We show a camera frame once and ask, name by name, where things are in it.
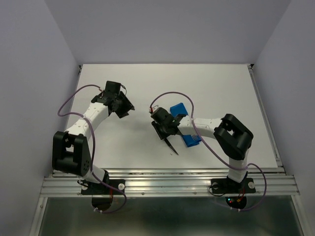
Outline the blue satin napkin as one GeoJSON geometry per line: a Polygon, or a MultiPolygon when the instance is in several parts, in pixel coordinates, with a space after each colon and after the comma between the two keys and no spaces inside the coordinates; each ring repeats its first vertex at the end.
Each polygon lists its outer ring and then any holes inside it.
{"type": "MultiPolygon", "coordinates": [[[[170,107],[170,113],[174,117],[176,115],[188,115],[188,112],[183,103],[179,103],[177,105],[170,107]]],[[[199,136],[194,138],[192,135],[182,135],[181,137],[186,147],[188,148],[199,145],[199,143],[201,142],[201,139],[199,136]]]]}

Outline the silver fork black handle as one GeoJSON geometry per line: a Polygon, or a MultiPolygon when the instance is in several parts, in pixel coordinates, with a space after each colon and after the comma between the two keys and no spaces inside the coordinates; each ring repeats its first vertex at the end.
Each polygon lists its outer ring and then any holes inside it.
{"type": "Polygon", "coordinates": [[[191,135],[191,138],[193,139],[194,142],[199,142],[200,137],[198,135],[191,135]]]}

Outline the silver knife black handle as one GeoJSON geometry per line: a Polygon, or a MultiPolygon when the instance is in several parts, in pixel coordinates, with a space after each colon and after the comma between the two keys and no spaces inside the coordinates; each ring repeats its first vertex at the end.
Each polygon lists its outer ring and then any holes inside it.
{"type": "Polygon", "coordinates": [[[167,138],[164,139],[165,143],[168,145],[168,147],[176,154],[179,155],[178,152],[175,150],[175,148],[172,146],[172,144],[169,142],[167,138]]]}

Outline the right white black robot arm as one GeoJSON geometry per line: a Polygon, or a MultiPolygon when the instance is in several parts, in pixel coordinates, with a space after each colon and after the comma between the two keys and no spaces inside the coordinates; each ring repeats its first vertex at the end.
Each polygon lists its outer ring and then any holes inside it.
{"type": "Polygon", "coordinates": [[[162,107],[150,108],[152,126],[159,138],[164,140],[171,135],[191,135],[207,137],[218,142],[225,155],[228,175],[217,188],[227,187],[237,192],[246,186],[248,175],[247,156],[252,146],[253,133],[234,115],[226,114],[223,118],[192,118],[186,114],[171,115],[162,107]]]}

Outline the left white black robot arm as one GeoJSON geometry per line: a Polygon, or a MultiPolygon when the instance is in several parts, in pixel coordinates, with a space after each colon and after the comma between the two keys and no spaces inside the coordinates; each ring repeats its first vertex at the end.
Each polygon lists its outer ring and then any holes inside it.
{"type": "Polygon", "coordinates": [[[54,134],[53,169],[81,177],[93,183],[92,187],[97,193],[106,193],[110,188],[109,174],[94,165],[95,130],[112,113],[118,118],[124,118],[134,109],[126,96],[125,86],[113,81],[106,82],[105,88],[100,89],[100,94],[90,101],[83,114],[78,112],[63,114],[62,108],[59,108],[58,116],[78,116],[78,120],[65,131],[54,134]]]}

